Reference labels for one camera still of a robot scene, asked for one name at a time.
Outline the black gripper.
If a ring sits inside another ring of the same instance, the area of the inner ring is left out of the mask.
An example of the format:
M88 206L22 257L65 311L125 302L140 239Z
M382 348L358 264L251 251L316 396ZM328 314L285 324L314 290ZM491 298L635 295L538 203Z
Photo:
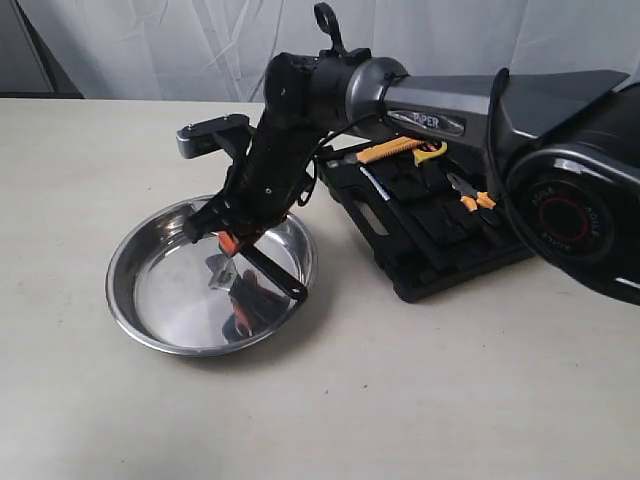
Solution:
M309 122L286 124L269 110L253 129L245 154L232 160L221 190L183 224L193 243L218 233L219 248L227 257L285 219L308 184L307 165L325 136Z

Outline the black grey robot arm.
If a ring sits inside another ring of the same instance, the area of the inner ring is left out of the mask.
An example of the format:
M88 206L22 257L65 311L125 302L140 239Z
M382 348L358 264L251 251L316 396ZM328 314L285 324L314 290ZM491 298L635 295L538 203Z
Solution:
M453 142L481 151L488 193L523 244L586 288L639 300L639 87L624 73L413 76L395 59L347 50L326 3L314 7L331 47L283 52L265 71L259 122L229 115L182 128L180 152L217 150L221 190L183 224L214 234L296 299L306 290L254 246L305 204L320 150L341 134Z

